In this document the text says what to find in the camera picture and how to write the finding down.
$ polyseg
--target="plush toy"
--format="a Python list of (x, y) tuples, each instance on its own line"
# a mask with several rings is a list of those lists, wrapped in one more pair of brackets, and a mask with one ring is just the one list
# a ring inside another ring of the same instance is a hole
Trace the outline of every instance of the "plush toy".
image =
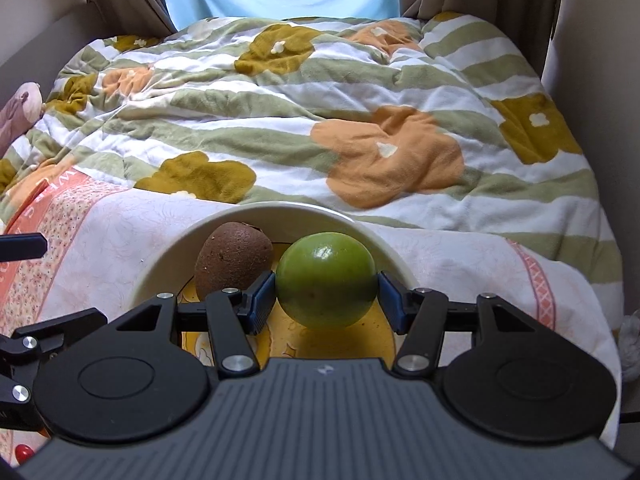
[(37, 83), (21, 85), (0, 111), (0, 156), (4, 156), (12, 142), (38, 122), (42, 113), (40, 86)]

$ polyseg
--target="comforter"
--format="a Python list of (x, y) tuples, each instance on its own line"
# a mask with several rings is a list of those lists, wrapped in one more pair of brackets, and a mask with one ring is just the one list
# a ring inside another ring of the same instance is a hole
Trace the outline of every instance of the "comforter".
[(593, 173), (520, 52), (472, 16), (219, 18), (164, 40), (96, 40), (0, 160), (5, 231), (70, 168), (216, 202), (498, 234), (578, 269), (610, 327), (622, 320)]

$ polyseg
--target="kiwi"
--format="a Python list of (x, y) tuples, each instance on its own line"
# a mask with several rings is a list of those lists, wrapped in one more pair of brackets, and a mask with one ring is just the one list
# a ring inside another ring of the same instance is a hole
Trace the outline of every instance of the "kiwi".
[(204, 242), (193, 271), (200, 300), (216, 290), (244, 290), (265, 270), (271, 269), (273, 245), (260, 229), (241, 222), (227, 222)]

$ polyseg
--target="black plastic part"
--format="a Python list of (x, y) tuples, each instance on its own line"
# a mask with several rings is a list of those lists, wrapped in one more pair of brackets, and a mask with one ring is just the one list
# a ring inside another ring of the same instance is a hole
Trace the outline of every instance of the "black plastic part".
[[(276, 301), (275, 274), (270, 270), (262, 273), (246, 291), (234, 294), (231, 299), (244, 333), (259, 334)], [(205, 303), (180, 303), (176, 324), (179, 332), (206, 332)]]
[(272, 358), (222, 381), (198, 415), (148, 442), (89, 448), (54, 439), (26, 480), (622, 480), (596, 438), (517, 446), (458, 421), (427, 381), (376, 359)]
[(14, 368), (9, 377), (0, 375), (0, 427), (8, 430), (39, 431), (42, 420), (33, 403), (33, 396), (20, 402), (13, 395), (14, 386), (20, 384), (31, 391), (31, 384), (38, 372), (38, 362)]
[(11, 467), (7, 462), (0, 458), (0, 480), (24, 480), (23, 477)]
[[(106, 317), (92, 308), (18, 328), (11, 339), (0, 336), (0, 426), (9, 430), (41, 430), (44, 425), (31, 395), (40, 365), (106, 323)], [(36, 338), (34, 348), (23, 344), (25, 336)], [(13, 389), (17, 385), (27, 388), (30, 393), (27, 400), (15, 399)]]
[(636, 468), (625, 480), (640, 480), (640, 467)]
[[(421, 304), (420, 310), (396, 355), (392, 370), (406, 378), (426, 378), (438, 367), (440, 361), (449, 298), (436, 290), (414, 291), (412, 296), (413, 303)], [(421, 370), (406, 370), (398, 361), (408, 355), (426, 358), (428, 365)]]
[(175, 297), (153, 298), (40, 369), (33, 397), (53, 434), (124, 444), (173, 429), (209, 393), (205, 367), (178, 348)]
[[(241, 298), (242, 292), (212, 292), (205, 299), (211, 351), (220, 378), (244, 377), (260, 371), (254, 351), (234, 311), (234, 302), (241, 301)], [(243, 370), (229, 369), (225, 367), (225, 359), (232, 356), (245, 356), (251, 359), (252, 364)]]
[(0, 236), (0, 262), (36, 260), (47, 252), (47, 239), (40, 233)]
[(445, 332), (473, 332), (478, 328), (478, 308), (474, 303), (449, 301)]
[(95, 332), (107, 324), (107, 317), (97, 308), (88, 308), (67, 316), (57, 317), (40, 323), (16, 328), (12, 339), (33, 336), (38, 341), (60, 335), (63, 336), (63, 347), (68, 348), (83, 337)]
[(444, 373), (453, 408), (489, 434), (557, 444), (598, 436), (616, 401), (596, 359), (501, 298), (478, 297), (477, 344)]

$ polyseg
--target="green fruit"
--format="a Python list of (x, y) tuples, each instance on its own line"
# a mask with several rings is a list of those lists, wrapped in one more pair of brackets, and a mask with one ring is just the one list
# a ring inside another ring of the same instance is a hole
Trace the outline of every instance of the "green fruit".
[(343, 328), (364, 316), (378, 293), (373, 257), (359, 241), (341, 233), (300, 238), (276, 269), (282, 309), (308, 328)]

